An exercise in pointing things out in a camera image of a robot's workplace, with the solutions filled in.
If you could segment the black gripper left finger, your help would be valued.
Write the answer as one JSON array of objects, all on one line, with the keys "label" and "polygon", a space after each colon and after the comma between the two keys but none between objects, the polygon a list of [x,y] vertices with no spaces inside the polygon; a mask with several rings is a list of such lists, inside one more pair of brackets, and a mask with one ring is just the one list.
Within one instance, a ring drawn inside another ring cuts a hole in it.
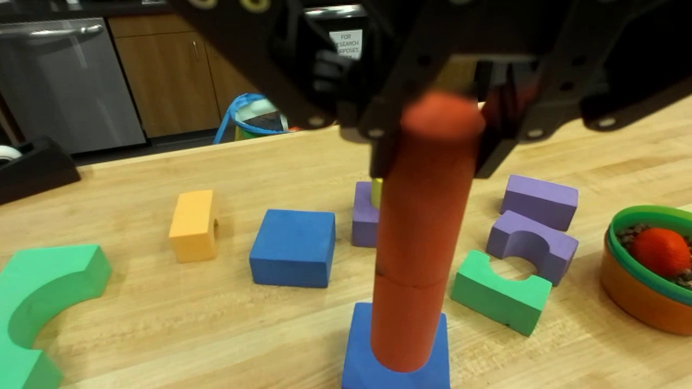
[{"label": "black gripper left finger", "polygon": [[367,132],[367,137],[369,137],[369,176],[371,178],[387,178],[390,176],[393,161],[396,161],[398,140],[401,140],[402,132],[405,132],[402,125],[371,127]]}]

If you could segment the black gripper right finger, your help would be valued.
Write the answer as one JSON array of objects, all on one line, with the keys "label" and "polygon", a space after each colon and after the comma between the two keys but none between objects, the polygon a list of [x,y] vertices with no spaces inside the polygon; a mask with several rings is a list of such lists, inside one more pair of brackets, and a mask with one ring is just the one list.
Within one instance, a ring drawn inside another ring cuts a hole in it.
[{"label": "black gripper right finger", "polygon": [[534,83],[509,83],[490,88],[483,116],[486,127],[480,137],[476,176],[490,178],[522,138],[522,125],[537,96]]}]

